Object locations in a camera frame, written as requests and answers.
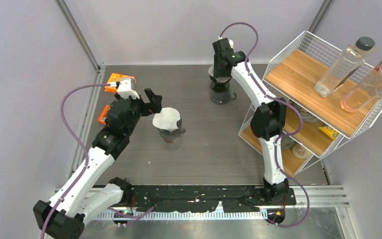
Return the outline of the dark green glass dripper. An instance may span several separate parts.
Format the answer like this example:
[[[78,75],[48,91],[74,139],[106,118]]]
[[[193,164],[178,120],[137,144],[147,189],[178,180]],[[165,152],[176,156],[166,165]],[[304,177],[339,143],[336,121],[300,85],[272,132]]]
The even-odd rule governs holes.
[[[227,82],[226,84],[216,84],[213,81],[210,83],[210,89],[215,92],[226,92],[230,89],[230,83]]]

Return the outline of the glass carafe with leather collar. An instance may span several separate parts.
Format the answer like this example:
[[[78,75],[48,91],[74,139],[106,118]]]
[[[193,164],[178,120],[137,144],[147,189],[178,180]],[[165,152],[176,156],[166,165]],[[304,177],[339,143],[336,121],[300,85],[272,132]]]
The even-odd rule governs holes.
[[[163,141],[164,141],[163,147],[164,147],[164,149],[166,149],[168,151],[175,151],[181,147],[181,144],[179,141],[170,140],[170,139],[166,139],[166,138],[163,138]]]

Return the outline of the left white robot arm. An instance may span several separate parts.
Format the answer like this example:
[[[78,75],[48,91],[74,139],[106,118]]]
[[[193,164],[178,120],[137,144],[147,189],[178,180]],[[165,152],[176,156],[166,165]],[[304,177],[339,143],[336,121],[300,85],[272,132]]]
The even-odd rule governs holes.
[[[130,142],[141,117],[160,113],[162,96],[150,88],[144,90],[149,102],[130,93],[116,93],[109,105],[105,126],[96,135],[85,159],[66,184],[48,201],[39,200],[33,212],[41,229],[41,238],[78,239],[85,226],[112,205],[127,206],[133,202],[133,186],[115,177],[91,197],[87,193],[97,179],[112,165]]]

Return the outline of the grey glass dripper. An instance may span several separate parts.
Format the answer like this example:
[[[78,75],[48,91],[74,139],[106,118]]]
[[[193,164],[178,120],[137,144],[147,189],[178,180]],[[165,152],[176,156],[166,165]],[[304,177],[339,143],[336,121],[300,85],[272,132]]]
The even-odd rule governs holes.
[[[182,127],[182,120],[177,121],[177,129],[167,130],[167,129],[158,129],[160,132],[160,136],[166,143],[173,143],[174,140],[180,137],[182,134],[186,132],[186,129]]]

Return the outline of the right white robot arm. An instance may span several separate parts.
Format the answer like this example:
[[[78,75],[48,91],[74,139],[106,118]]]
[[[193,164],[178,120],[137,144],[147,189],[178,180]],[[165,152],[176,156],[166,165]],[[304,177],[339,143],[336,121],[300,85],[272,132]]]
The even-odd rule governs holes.
[[[262,147],[265,167],[262,193],[265,201],[274,205],[284,198],[289,189],[281,152],[287,107],[283,104],[283,98],[278,99],[262,84],[245,53],[234,51],[232,43],[223,38],[212,44],[214,60],[208,71],[211,88],[215,92],[226,92],[230,80],[234,79],[251,100],[255,112],[250,129]]]

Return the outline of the white paper coffee filter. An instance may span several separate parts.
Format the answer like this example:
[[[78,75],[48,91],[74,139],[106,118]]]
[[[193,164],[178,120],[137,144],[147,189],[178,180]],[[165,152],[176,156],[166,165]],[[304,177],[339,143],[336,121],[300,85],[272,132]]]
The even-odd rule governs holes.
[[[174,108],[162,108],[160,113],[154,115],[152,124],[158,129],[174,131],[179,129],[179,121],[181,120],[180,112]]]

